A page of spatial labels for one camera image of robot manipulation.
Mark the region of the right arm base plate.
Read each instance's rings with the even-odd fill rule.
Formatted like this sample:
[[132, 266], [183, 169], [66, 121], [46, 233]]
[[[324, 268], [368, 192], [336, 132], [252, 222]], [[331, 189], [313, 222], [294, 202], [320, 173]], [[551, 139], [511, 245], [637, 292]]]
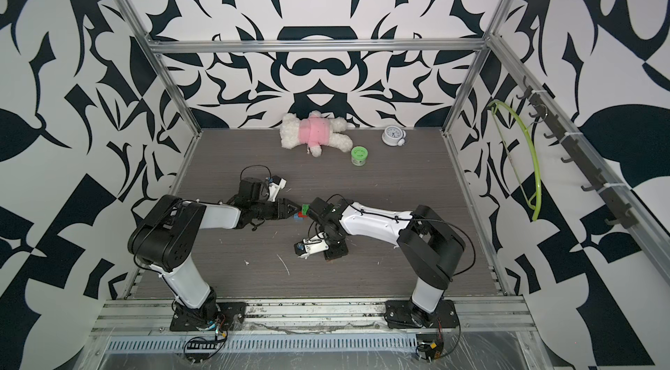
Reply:
[[391, 329], [457, 328], [459, 317], [452, 300], [440, 300], [434, 312], [426, 312], [411, 300], [388, 300], [383, 318]]

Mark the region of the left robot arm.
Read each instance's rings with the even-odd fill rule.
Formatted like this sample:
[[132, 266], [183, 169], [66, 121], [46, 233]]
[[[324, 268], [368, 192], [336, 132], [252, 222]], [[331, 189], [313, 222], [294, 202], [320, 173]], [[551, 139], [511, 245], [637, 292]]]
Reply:
[[202, 230], [256, 230], [268, 221], [293, 218], [302, 205], [279, 197], [285, 182], [243, 178], [237, 194], [226, 202], [206, 203], [165, 195], [137, 226], [127, 249], [137, 265], [162, 276], [178, 304], [204, 308], [216, 295], [202, 278], [192, 258]]

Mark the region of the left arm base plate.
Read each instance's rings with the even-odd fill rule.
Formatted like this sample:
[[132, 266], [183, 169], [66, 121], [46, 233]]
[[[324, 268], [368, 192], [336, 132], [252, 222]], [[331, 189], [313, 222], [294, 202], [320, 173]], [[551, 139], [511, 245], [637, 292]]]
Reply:
[[241, 325], [245, 319], [245, 302], [206, 302], [199, 309], [189, 309], [178, 301], [172, 305], [171, 332], [226, 331]]

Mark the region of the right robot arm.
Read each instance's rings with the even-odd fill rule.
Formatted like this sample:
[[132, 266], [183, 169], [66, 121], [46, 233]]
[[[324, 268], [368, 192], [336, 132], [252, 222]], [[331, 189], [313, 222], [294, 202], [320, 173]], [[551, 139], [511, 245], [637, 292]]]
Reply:
[[410, 302], [414, 311], [426, 315], [436, 312], [467, 248], [457, 229], [425, 205], [413, 211], [386, 211], [344, 197], [335, 203], [316, 198], [307, 216], [316, 234], [295, 244], [300, 258], [317, 253], [342, 258], [348, 254], [348, 237], [389, 243], [401, 250], [415, 272]]

